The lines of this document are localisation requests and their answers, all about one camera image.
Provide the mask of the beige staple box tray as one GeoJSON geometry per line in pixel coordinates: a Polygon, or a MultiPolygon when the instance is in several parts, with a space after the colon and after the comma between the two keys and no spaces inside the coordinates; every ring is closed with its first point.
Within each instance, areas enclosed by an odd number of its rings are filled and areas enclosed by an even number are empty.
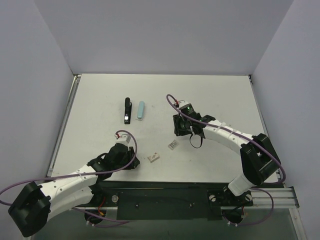
{"type": "Polygon", "coordinates": [[[173,141],[168,145],[168,147],[169,147],[171,150],[174,150],[178,145],[179,145],[179,143],[178,143],[176,140],[173,140],[173,141]]]}

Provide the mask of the staple box with red label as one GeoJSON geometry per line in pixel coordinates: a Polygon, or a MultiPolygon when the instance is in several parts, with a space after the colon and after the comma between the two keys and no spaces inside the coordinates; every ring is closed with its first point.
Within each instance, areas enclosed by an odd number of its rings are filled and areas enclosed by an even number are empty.
{"type": "Polygon", "coordinates": [[[155,162],[159,158],[160,158],[160,155],[158,152],[154,152],[153,154],[151,154],[150,156],[147,157],[147,159],[149,160],[150,163],[155,162]]]}

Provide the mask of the light blue white stapler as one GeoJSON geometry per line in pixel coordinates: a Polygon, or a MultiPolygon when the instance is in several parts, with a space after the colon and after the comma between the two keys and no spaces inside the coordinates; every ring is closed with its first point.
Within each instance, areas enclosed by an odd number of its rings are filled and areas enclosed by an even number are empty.
{"type": "Polygon", "coordinates": [[[144,101],[140,101],[139,104],[138,104],[137,115],[136,115],[136,119],[138,121],[142,121],[143,120],[144,112],[145,112],[145,102],[144,101]]]}

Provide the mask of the black stapler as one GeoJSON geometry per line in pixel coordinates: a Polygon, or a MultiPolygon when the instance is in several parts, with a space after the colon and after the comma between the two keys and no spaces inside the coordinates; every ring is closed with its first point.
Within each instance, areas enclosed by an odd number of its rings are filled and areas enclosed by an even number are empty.
{"type": "Polygon", "coordinates": [[[131,123],[132,102],[129,97],[125,98],[124,102],[124,124],[129,125],[131,123]]]}

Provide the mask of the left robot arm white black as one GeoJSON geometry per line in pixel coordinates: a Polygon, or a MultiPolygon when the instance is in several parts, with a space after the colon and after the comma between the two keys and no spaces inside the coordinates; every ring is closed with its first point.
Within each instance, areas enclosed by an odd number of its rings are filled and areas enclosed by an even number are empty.
{"type": "Polygon", "coordinates": [[[78,205],[99,205],[103,193],[95,185],[118,170],[132,170],[140,164],[133,147],[115,144],[107,153],[90,160],[66,178],[23,187],[8,213],[24,237],[41,230],[47,221],[78,205]]]}

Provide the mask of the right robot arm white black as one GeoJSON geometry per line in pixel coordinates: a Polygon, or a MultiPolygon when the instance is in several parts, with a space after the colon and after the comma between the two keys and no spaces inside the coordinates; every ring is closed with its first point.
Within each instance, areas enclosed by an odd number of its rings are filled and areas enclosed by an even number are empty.
{"type": "Polygon", "coordinates": [[[250,188],[262,185],[280,168],[280,160],[270,139],[263,133],[252,135],[235,130],[210,115],[201,116],[191,103],[174,103],[178,114],[173,115],[174,134],[199,136],[215,141],[240,155],[242,173],[235,177],[223,192],[224,201],[236,204],[250,188]]]}

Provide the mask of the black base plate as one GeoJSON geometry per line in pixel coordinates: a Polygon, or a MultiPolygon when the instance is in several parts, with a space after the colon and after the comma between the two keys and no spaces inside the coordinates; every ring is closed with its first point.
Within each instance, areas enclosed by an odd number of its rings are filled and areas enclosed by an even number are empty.
{"type": "Polygon", "coordinates": [[[93,198],[82,208],[117,209],[117,220],[222,219],[222,209],[232,214],[253,206],[249,190],[233,196],[226,183],[103,181],[93,187],[93,198]]]}

